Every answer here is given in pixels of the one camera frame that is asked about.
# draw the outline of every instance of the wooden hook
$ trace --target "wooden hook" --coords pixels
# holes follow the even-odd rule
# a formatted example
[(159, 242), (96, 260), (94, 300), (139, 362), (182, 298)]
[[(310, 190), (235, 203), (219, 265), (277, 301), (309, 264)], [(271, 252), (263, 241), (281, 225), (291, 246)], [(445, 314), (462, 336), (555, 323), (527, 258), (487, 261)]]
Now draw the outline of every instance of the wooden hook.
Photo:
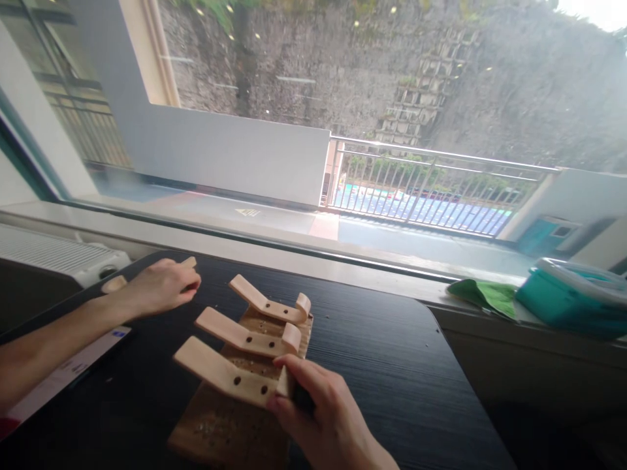
[(219, 392), (260, 408), (274, 393), (293, 396), (294, 382), (287, 368), (283, 367), (278, 381), (239, 369), (195, 336), (176, 351), (174, 360)]
[(284, 322), (303, 323), (307, 320), (307, 316), (312, 308), (311, 301), (303, 293), (298, 294), (296, 308), (288, 307), (278, 302), (271, 302), (255, 286), (246, 281), (241, 274), (235, 276), (229, 283), (229, 286), (259, 313)]
[(275, 358), (297, 354), (300, 347), (300, 330), (291, 323), (285, 324), (280, 342), (274, 336), (247, 330), (211, 307), (202, 311), (195, 325), (240, 351), (260, 356)]

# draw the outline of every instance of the radiator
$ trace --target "radiator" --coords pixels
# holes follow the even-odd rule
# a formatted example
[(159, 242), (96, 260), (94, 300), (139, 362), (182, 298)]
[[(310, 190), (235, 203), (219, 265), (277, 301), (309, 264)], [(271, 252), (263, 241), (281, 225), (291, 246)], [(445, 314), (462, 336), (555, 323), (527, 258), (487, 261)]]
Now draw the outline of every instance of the radiator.
[(123, 251), (0, 224), (0, 259), (96, 284), (131, 263)]

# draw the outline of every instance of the metal railing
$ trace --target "metal railing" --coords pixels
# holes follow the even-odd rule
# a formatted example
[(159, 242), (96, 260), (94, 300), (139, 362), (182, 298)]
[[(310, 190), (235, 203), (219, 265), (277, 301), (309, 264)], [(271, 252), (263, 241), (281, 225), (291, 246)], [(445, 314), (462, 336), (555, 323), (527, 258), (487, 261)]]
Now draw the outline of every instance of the metal railing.
[(331, 136), (321, 205), (496, 237), (559, 169)]
[(50, 92), (46, 96), (84, 161), (133, 169), (106, 101)]

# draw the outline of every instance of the glass window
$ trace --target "glass window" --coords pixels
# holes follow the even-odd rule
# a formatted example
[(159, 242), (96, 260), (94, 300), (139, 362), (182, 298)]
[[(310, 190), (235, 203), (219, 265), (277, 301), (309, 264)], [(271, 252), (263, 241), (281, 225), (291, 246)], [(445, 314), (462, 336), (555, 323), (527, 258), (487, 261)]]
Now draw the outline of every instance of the glass window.
[(513, 283), (627, 215), (610, 0), (10, 4), (90, 204)]
[(2, 21), (33, 72), (55, 74), (52, 61), (27, 18), (3, 16)]

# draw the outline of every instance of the stone wall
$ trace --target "stone wall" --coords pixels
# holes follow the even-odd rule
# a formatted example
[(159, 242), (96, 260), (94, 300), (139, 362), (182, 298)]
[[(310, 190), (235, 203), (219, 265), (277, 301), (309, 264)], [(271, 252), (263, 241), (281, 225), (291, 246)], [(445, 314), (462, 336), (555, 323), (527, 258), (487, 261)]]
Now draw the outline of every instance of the stone wall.
[(184, 107), (627, 172), (620, 42), (535, 1), (475, 3), (380, 0), (358, 12), (347, 1), (298, 11), (294, 2), (236, 5), (231, 37), (210, 12), (160, 7), (170, 54), (193, 60), (174, 62)]

